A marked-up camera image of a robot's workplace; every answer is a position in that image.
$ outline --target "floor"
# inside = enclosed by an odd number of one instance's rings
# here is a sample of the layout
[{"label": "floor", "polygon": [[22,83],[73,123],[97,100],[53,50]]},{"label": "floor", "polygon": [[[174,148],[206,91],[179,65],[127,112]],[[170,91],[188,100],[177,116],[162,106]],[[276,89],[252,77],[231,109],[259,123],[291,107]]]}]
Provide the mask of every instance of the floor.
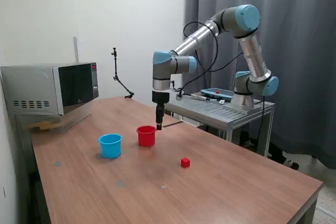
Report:
[{"label": "floor", "polygon": [[[299,171],[324,182],[317,205],[336,214],[336,170],[327,169],[317,159],[308,155],[284,155],[300,165]],[[336,220],[315,210],[313,223],[336,224]]]}]

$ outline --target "blue joint cap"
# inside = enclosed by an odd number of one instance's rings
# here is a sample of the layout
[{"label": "blue joint cap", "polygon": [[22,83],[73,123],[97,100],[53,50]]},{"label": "blue joint cap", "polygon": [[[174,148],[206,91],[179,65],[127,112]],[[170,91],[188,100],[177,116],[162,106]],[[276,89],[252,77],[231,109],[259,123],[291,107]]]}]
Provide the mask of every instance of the blue joint cap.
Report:
[{"label": "blue joint cap", "polygon": [[171,52],[155,52],[153,55],[153,64],[162,64],[172,58]]},{"label": "blue joint cap", "polygon": [[258,28],[260,14],[254,5],[239,5],[235,10],[238,26],[244,31],[253,31]]},{"label": "blue joint cap", "polygon": [[240,76],[246,76],[246,75],[248,75],[250,73],[251,73],[250,71],[239,71],[239,72],[236,72],[236,78],[238,78]]},{"label": "blue joint cap", "polygon": [[279,79],[276,76],[272,76],[266,83],[264,90],[262,91],[261,95],[263,96],[270,96],[273,95],[279,86]]},{"label": "blue joint cap", "polygon": [[197,67],[197,61],[193,56],[188,56],[188,61],[189,61],[189,71],[188,73],[192,73],[195,71]]}]

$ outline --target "power cord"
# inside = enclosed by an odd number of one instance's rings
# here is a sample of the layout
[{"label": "power cord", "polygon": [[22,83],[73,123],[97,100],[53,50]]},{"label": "power cord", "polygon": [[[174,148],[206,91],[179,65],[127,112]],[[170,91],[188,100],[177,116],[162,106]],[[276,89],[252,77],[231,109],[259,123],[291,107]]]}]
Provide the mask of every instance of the power cord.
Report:
[{"label": "power cord", "polygon": [[199,75],[196,76],[195,78],[193,78],[193,79],[191,79],[190,81],[188,81],[188,82],[187,82],[185,85],[183,85],[181,88],[176,89],[176,92],[179,92],[179,93],[178,93],[178,94],[179,94],[179,95],[178,95],[179,97],[182,96],[182,91],[185,89],[185,87],[186,87],[187,85],[189,85],[189,84],[192,83],[193,81],[195,81],[195,80],[197,80],[198,78],[200,78],[200,77],[202,77],[203,75],[205,75],[205,74],[212,68],[212,66],[215,64],[215,62],[216,62],[216,60],[217,60],[217,57],[218,57],[218,39],[217,39],[215,33],[211,30],[211,28],[208,27],[207,25],[205,25],[205,24],[202,23],[202,22],[199,22],[199,21],[192,21],[192,22],[189,22],[188,24],[186,24],[186,25],[184,26],[184,28],[183,28],[183,33],[185,33],[185,28],[186,28],[187,26],[191,25],[191,24],[201,24],[201,25],[203,25],[203,26],[206,26],[206,27],[210,30],[210,32],[212,33],[212,35],[213,35],[213,37],[214,37],[214,39],[215,39],[215,42],[216,42],[216,54],[215,54],[215,59],[212,61],[212,63],[210,64],[210,66],[209,66],[203,73],[199,74]]},{"label": "power cord", "polygon": [[236,55],[232,60],[230,60],[227,64],[225,64],[225,65],[224,65],[223,67],[221,67],[221,68],[218,68],[218,69],[215,69],[215,70],[210,70],[210,69],[212,68],[212,66],[215,64],[215,62],[216,62],[216,60],[217,60],[217,57],[218,57],[218,39],[217,39],[215,33],[214,33],[214,32],[213,32],[207,25],[205,25],[204,23],[199,22],[199,21],[192,21],[192,22],[189,22],[188,24],[186,24],[186,25],[184,26],[184,28],[183,28],[183,34],[184,34],[185,37],[187,37],[187,35],[185,34],[185,29],[186,29],[189,25],[191,25],[191,24],[200,24],[200,25],[206,26],[206,27],[210,30],[210,32],[212,33],[213,38],[214,38],[214,40],[215,40],[215,42],[216,42],[216,54],[215,54],[215,58],[214,58],[214,60],[213,60],[212,63],[210,64],[210,66],[209,66],[208,68],[205,68],[205,67],[201,64],[201,62],[199,61],[200,59],[198,58],[197,51],[195,50],[195,54],[196,54],[197,62],[198,62],[198,64],[202,67],[202,69],[205,70],[205,71],[204,71],[203,73],[199,74],[198,76],[196,76],[195,78],[191,79],[190,81],[188,81],[188,82],[187,82],[185,85],[183,85],[181,88],[176,89],[176,88],[173,87],[173,89],[174,89],[176,92],[179,92],[179,93],[178,93],[178,94],[179,94],[179,95],[178,95],[179,97],[182,96],[182,91],[185,89],[185,87],[186,87],[187,85],[189,85],[189,84],[192,83],[193,81],[197,80],[198,78],[202,77],[202,76],[205,75],[207,72],[217,72],[217,71],[220,71],[220,70],[226,68],[230,63],[232,63],[235,59],[237,59],[238,56],[240,56],[240,55],[243,54],[243,53],[241,52],[240,54]]},{"label": "power cord", "polygon": [[[193,23],[193,22],[190,22],[190,23],[186,24],[186,25],[184,26],[184,28],[183,28],[183,35],[184,35],[185,38],[188,37],[187,34],[185,34],[185,30],[186,30],[186,28],[188,27],[188,25],[190,25],[190,24],[192,24],[192,23]],[[209,71],[207,71],[207,72],[213,73],[213,72],[217,72],[217,71],[220,71],[220,70],[226,68],[231,62],[233,62],[235,59],[238,58],[238,56],[240,56],[240,55],[242,55],[242,54],[243,54],[243,53],[241,52],[241,53],[239,53],[238,55],[236,55],[231,61],[229,61],[229,62],[228,62],[226,65],[224,65],[223,67],[218,68],[218,69],[215,69],[215,70],[209,70]],[[200,67],[201,67],[203,70],[206,70],[206,68],[205,68],[205,67],[201,64],[201,62],[200,62],[200,59],[199,59],[199,57],[198,57],[197,50],[195,50],[195,55],[196,55],[196,60],[197,60],[198,64],[200,65]]]},{"label": "power cord", "polygon": [[122,82],[119,80],[118,74],[117,74],[117,51],[116,48],[113,48],[113,52],[111,53],[114,56],[114,77],[113,79],[115,81],[118,81],[123,87],[124,89],[126,89],[126,91],[129,93],[129,95],[125,95],[125,98],[132,98],[134,96],[134,93],[132,91],[130,91],[128,88],[126,88],[126,86],[124,84],[122,84]]}]

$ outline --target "plastic cup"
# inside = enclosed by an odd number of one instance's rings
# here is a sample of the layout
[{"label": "plastic cup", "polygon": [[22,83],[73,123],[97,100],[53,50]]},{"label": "plastic cup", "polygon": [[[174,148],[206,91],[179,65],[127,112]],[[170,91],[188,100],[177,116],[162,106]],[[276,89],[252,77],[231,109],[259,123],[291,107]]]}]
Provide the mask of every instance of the plastic cup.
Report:
[{"label": "plastic cup", "polygon": [[116,158],[121,154],[122,136],[119,134],[106,134],[99,138],[101,155],[104,158]]},{"label": "plastic cup", "polygon": [[139,146],[150,147],[155,144],[155,127],[141,126],[136,131],[138,132]]}]

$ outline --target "small red block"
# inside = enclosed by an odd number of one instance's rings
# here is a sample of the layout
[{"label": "small red block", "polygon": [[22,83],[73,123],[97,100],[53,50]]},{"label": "small red block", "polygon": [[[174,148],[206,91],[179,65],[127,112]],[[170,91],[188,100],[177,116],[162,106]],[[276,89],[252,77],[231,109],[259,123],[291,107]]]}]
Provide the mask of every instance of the small red block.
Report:
[{"label": "small red block", "polygon": [[181,159],[181,166],[183,168],[188,168],[190,166],[190,160],[186,157]]}]

